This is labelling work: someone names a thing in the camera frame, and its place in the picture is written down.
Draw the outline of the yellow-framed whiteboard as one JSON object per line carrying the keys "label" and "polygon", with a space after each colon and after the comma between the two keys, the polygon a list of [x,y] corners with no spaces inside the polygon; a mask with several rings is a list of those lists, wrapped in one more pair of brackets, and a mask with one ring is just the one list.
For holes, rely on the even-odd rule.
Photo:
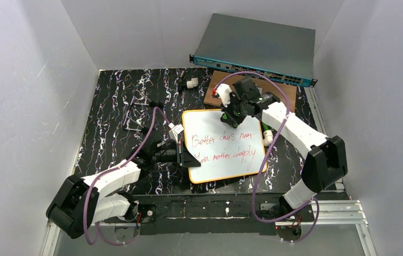
{"label": "yellow-framed whiteboard", "polygon": [[259,120],[246,119],[232,128],[221,122],[219,109],[188,110],[182,114],[185,144],[201,163],[190,167],[192,183],[205,183],[258,173],[265,156]]}

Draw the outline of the green bone-shaped eraser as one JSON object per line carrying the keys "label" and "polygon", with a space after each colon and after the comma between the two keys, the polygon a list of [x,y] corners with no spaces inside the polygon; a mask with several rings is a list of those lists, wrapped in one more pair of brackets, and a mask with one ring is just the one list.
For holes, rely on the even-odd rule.
{"label": "green bone-shaped eraser", "polygon": [[243,122],[243,118],[234,118],[231,116],[228,116],[226,113],[223,113],[220,121],[223,123],[228,124],[230,127],[236,129],[242,122]]}

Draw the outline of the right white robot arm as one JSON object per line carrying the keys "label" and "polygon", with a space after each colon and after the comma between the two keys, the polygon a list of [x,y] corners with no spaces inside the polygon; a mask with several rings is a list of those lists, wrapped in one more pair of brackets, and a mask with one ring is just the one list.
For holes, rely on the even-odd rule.
{"label": "right white robot arm", "polygon": [[222,122],[238,127],[246,117],[254,117],[277,130],[304,157],[301,179],[280,197],[277,216],[287,214],[347,175],[345,142],[311,128],[272,92],[260,93],[250,77],[232,86],[220,84],[213,91],[222,104]]}

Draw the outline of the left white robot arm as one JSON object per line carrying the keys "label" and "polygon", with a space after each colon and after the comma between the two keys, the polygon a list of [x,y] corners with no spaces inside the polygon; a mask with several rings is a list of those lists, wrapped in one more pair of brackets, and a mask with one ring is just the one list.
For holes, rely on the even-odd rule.
{"label": "left white robot arm", "polygon": [[157,163],[186,169],[201,166],[182,140],[146,142],[134,147],[111,169],[86,177],[67,177],[45,215],[72,239],[82,236],[93,223],[113,217],[140,221],[138,199],[120,190],[144,178]]}

